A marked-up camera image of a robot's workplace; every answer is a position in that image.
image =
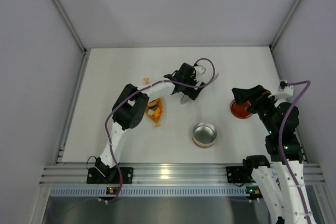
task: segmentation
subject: silver metal bowl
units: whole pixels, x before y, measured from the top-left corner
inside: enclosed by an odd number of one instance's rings
[[[208,148],[215,143],[217,131],[210,123],[199,123],[193,129],[193,141],[202,148]]]

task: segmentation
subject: black mounting bracket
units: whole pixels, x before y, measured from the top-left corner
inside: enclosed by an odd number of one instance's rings
[[[231,184],[250,183],[253,180],[247,176],[243,166],[227,166],[226,167],[227,182]]]
[[[133,181],[133,168],[120,167],[123,184],[131,184]],[[111,168],[108,176],[104,176],[97,167],[89,168],[87,184],[119,184],[120,177],[116,167]]]

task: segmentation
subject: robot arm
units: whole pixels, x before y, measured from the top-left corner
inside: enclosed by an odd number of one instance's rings
[[[258,184],[269,209],[272,223],[281,224],[285,221],[289,224],[316,223],[311,213],[304,185],[301,146],[295,136],[295,129],[299,125],[297,107],[294,107],[290,112],[282,135],[283,151],[288,159],[288,166],[280,155],[280,125],[290,103],[284,102],[277,107],[275,107],[275,103],[277,99],[291,97],[293,86],[287,86],[285,81],[281,81],[279,90],[275,94],[271,94],[260,85],[249,90],[232,89],[232,92],[238,105],[242,105],[246,101],[250,102],[251,106],[247,110],[259,115],[269,133],[266,136],[266,149],[271,156],[281,188],[277,185],[265,156],[248,156],[243,160],[243,166],[250,182],[254,180]],[[298,185],[288,167],[290,167]],[[307,210],[304,209],[302,199],[306,203]]]
[[[113,141],[107,142],[104,151],[96,159],[95,169],[97,172],[94,173],[96,177],[91,177],[90,183],[108,184],[112,181],[116,171],[113,167],[116,164],[113,161],[110,147],[112,147],[118,163],[125,143],[126,132],[139,125],[149,102],[178,92],[195,100],[204,88],[205,83],[197,80],[204,72],[205,68],[201,65],[190,66],[184,63],[173,74],[166,74],[163,80],[141,87],[135,87],[132,84],[126,85],[112,108],[113,111],[116,110],[112,117],[110,134]]]

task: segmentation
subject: orange food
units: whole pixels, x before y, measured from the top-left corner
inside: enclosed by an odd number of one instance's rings
[[[149,84],[149,78],[144,78],[144,81],[146,82],[146,84]],[[157,108],[154,110],[154,113],[152,115],[149,115],[149,108],[155,105],[157,106]],[[155,123],[155,127],[160,127],[161,125],[159,122],[163,115],[163,99],[157,98],[154,101],[151,101],[146,107],[145,114],[150,120]]]

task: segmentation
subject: red bowl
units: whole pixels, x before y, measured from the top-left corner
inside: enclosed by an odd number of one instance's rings
[[[249,102],[245,102],[242,106],[239,106],[236,101],[233,100],[230,105],[231,113],[239,119],[247,119],[252,115],[252,113],[247,111],[247,108],[250,106],[251,103]]]

